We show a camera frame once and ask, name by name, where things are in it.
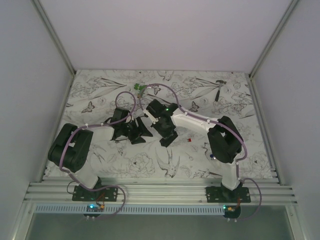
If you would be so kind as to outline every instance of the black cable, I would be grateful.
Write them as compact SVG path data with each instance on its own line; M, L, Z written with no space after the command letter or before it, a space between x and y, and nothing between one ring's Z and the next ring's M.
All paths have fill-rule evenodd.
M112 119L112 117L109 117L109 118L108 118L107 120L105 120L103 123L106 124L106 123L108 123L109 120L111 120L111 119Z
M76 182L76 181L71 181L71 182L69 182L68 186L66 186L66 192L67 192L68 194L73 195L73 193L71 193L71 192L68 191L68 188L69 188L70 184L75 183L75 182Z

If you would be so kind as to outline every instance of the robotic arm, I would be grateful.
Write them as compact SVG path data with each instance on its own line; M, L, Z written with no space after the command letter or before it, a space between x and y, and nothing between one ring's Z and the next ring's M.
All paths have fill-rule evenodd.
M209 121L213 120L229 127L242 139L230 118L223 116L221 119L209 118L208 121L203 121L185 114L176 103L166 107L156 99L143 112L151 119L151 127L162 136L160 143L163 147L168 147L178 137L176 127L207 135L212 154L218 160L218 173L222 175L222 185L230 191L239 186L235 157L241 152L241 143L229 131Z
M128 117L126 121L121 121L130 115L127 109L117 107L110 118L112 125L95 126L93 129L83 129L78 131L72 138L67 151L65 152L62 169L71 172L77 180L89 189L101 187L99 177L94 173L91 165L87 161L87 156L92 154L89 151L90 145L100 141L116 141L120 136L127 137L131 144L145 143L142 137L153 137L143 124L140 117L134 119ZM49 152L48 159L60 165L63 150L72 133L77 129L76 125L65 124L58 136L54 140Z

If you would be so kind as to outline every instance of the black mounting plate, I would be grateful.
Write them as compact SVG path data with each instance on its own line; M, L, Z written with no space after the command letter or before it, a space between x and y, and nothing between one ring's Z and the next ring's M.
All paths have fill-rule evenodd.
M251 203L249 188L239 187L234 191L234 197L227 199L223 195L223 190L220 186L208 186L205 188L206 200L208 203L238 203L240 198L241 203Z
M103 200L105 202L116 202L118 196L118 188L109 187L100 191L88 191L81 186L75 186L72 195L72 201L75 202L92 202L96 201L102 194L104 194L104 199L100 199L99 202Z

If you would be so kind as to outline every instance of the ventilation grille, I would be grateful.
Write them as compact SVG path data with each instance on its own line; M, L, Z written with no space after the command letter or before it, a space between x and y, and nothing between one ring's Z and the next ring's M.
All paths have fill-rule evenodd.
M87 211L88 204L54 204L38 203L35 213L38 214L93 214ZM107 205L103 212L97 214L112 214L119 209L119 204ZM223 206L196 205L138 205L126 204L118 214L141 215L224 215Z

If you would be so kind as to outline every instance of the butterfly print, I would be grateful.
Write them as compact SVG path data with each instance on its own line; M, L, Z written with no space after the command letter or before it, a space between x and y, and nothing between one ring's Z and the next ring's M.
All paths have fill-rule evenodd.
M157 95L158 92L160 92L160 90L161 90L161 88L158 86L152 86L152 89L153 89L154 95Z
M199 108L199 106L195 103L195 101L192 101L192 107L189 109L189 111L191 111L191 112L198 112L198 108Z
M85 109L82 110L82 114L83 113L92 113L92 109L94 109L95 106L92 104L92 101L89 102L88 107L86 107Z

